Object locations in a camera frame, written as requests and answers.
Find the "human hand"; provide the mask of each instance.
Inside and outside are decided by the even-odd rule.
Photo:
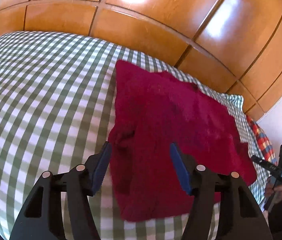
[[[267,210],[264,210],[264,211],[262,212],[262,214],[263,214],[263,216],[264,216],[264,218],[265,218],[266,223],[268,224],[268,211],[267,211]]]
[[[273,189],[274,184],[270,182],[271,179],[268,178],[266,181],[267,184],[265,186],[264,196],[266,198],[269,198],[274,192],[278,192],[277,198],[274,200],[274,204],[277,204],[282,201],[282,185],[279,185]]]

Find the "green gingham bed sheet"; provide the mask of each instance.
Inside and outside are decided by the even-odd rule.
[[[181,81],[197,84],[228,108],[241,141],[249,144],[249,155],[263,157],[241,111],[241,96],[217,93],[158,59],[97,38],[9,33],[0,37],[0,235],[4,239],[9,239],[22,203],[43,171],[68,172],[101,149],[115,120],[118,59],[150,72],[169,71]],[[268,172],[260,166],[255,169],[257,181],[250,189],[260,202]],[[180,239],[188,218],[185,214],[122,221],[109,171],[89,202],[102,240]],[[62,208],[66,237],[72,239],[65,193]],[[219,210],[215,204],[209,239],[216,236]]]

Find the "red fleece blanket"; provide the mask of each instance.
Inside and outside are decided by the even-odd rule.
[[[171,142],[214,172],[237,171],[247,185],[256,180],[234,118],[195,85],[121,60],[116,63],[116,85],[110,171],[122,219],[142,221],[190,211],[193,197],[180,187],[169,155]]]

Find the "plaid fabric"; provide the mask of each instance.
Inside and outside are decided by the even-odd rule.
[[[225,105],[249,155],[262,157],[242,112],[243,98],[219,94],[188,74],[116,44],[68,33],[15,32],[0,37],[0,234],[8,239],[31,188],[45,170],[68,172],[98,152],[114,125],[118,59],[150,72],[169,71]],[[250,189],[261,201],[268,172],[255,166]],[[62,194],[67,239],[72,239]],[[101,190],[89,198],[102,240],[180,239],[188,215],[138,223],[122,221],[107,172]],[[209,239],[216,236],[214,206]]]
[[[258,142],[259,148],[263,154],[263,157],[266,161],[271,162],[277,165],[277,160],[275,158],[275,153],[273,151],[272,143],[269,138],[266,136],[265,132],[258,124],[249,116],[246,116],[247,122],[249,123],[256,140]]]

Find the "bed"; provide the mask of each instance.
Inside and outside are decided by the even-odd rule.
[[[262,131],[242,112],[242,96],[217,93],[156,58],[101,39],[56,32],[5,34],[0,37],[0,235],[4,239],[9,239],[22,203],[43,171],[68,172],[101,149],[115,120],[118,59],[195,83],[227,107],[241,141],[249,143],[250,156],[264,158],[270,152],[271,145],[262,148],[266,143]],[[267,159],[275,162],[274,154],[270,152]],[[250,190],[260,203],[269,173],[256,165],[255,169],[257,180]],[[65,194],[62,199],[66,237],[71,239]],[[185,214],[122,221],[109,171],[89,202],[101,239],[180,239],[188,218]],[[215,204],[209,239],[216,236],[219,210]]]

